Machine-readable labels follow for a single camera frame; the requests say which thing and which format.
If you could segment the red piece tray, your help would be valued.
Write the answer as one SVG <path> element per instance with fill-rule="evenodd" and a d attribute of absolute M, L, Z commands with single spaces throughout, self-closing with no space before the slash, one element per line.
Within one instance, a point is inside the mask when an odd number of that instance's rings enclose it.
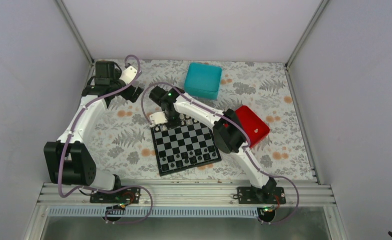
<path fill-rule="evenodd" d="M 250 139 L 250 148 L 260 143 L 270 133 L 269 126 L 248 106 L 239 107 L 236 115 Z"/>

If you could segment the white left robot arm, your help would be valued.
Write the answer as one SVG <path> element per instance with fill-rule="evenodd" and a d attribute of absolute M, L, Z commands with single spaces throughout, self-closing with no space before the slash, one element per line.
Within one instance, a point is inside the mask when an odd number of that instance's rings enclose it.
<path fill-rule="evenodd" d="M 103 196 L 112 203 L 123 195 L 119 177 L 97 168 L 86 143 L 111 101 L 121 96 L 136 102 L 143 89 L 134 85 L 141 75 L 141 66 L 125 64 L 121 68 L 116 62 L 100 60 L 95 63 L 94 75 L 87 81 L 79 108 L 64 133 L 44 146 L 44 155 L 52 183 L 78 185 L 103 191 Z"/>

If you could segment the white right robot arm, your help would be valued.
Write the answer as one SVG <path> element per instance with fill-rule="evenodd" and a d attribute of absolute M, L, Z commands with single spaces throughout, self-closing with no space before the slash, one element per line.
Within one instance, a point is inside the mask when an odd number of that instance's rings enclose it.
<path fill-rule="evenodd" d="M 275 177 L 266 173 L 255 158 L 250 149 L 249 135 L 235 111 L 210 107 L 175 86 L 166 91 L 152 85 L 149 98 L 161 108 L 160 112 L 148 117 L 151 126 L 177 128 L 186 116 L 199 121 L 212 132 L 214 145 L 240 164 L 249 178 L 256 200 L 266 204 L 273 199 L 277 186 Z"/>

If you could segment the black white chessboard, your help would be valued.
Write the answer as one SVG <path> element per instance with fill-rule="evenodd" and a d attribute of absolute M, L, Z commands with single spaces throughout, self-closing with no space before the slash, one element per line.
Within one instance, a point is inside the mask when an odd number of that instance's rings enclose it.
<path fill-rule="evenodd" d="M 187 125 L 187 120 L 192 120 L 193 124 Z M 168 127 L 165 131 L 162 131 L 162 126 L 166 125 L 150 128 L 160 176 L 222 161 L 211 129 L 198 120 L 185 117 L 179 127 Z M 202 156 L 202 161 L 198 161 L 198 156 Z"/>

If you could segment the teal square box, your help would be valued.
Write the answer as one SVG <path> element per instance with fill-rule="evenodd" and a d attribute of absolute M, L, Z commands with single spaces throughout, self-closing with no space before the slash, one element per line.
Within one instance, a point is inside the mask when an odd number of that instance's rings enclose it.
<path fill-rule="evenodd" d="M 215 65 L 190 63 L 184 81 L 184 91 L 193 97 L 218 98 L 222 68 Z"/>

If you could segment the aluminium rail frame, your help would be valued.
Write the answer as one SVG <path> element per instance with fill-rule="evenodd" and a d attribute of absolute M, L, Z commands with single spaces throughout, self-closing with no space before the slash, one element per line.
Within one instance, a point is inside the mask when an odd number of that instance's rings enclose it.
<path fill-rule="evenodd" d="M 145 187 L 151 193 L 156 207 L 234 207 L 238 200 L 233 199 L 237 187 L 248 186 L 246 180 L 125 180 L 128 185 Z M 286 203 L 292 207 L 298 202 L 301 207 L 330 207 L 336 205 L 331 186 L 319 185 L 311 181 L 296 181 L 296 187 L 289 182 L 278 180 L 277 185 L 284 188 Z M 90 197 L 74 192 L 67 198 L 58 195 L 53 183 L 44 183 L 37 200 L 38 205 L 89 205 Z"/>

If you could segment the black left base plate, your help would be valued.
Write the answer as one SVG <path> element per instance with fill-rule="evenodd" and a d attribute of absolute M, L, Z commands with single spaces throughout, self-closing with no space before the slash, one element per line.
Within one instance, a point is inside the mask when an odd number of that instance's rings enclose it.
<path fill-rule="evenodd" d="M 116 193 L 96 192 L 90 196 L 93 204 L 138 204 L 141 195 L 140 187 L 127 187 Z"/>

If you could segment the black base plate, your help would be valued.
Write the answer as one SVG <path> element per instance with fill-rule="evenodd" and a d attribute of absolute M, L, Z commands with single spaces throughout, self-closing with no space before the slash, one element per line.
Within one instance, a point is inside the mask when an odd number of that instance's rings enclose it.
<path fill-rule="evenodd" d="M 282 187 L 272 189 L 259 189 L 253 186 L 238 187 L 237 193 L 232 196 L 239 204 L 286 204 L 285 192 Z"/>
<path fill-rule="evenodd" d="M 141 195 L 140 187 L 127 187 L 116 193 L 96 192 L 90 196 L 93 204 L 138 204 Z"/>

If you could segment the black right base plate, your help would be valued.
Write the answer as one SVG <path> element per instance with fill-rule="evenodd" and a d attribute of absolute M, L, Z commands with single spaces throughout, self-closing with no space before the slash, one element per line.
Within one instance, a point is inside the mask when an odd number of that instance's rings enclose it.
<path fill-rule="evenodd" d="M 272 189 L 259 189 L 253 186 L 238 187 L 237 193 L 232 196 L 239 204 L 286 204 L 285 192 L 282 187 Z"/>

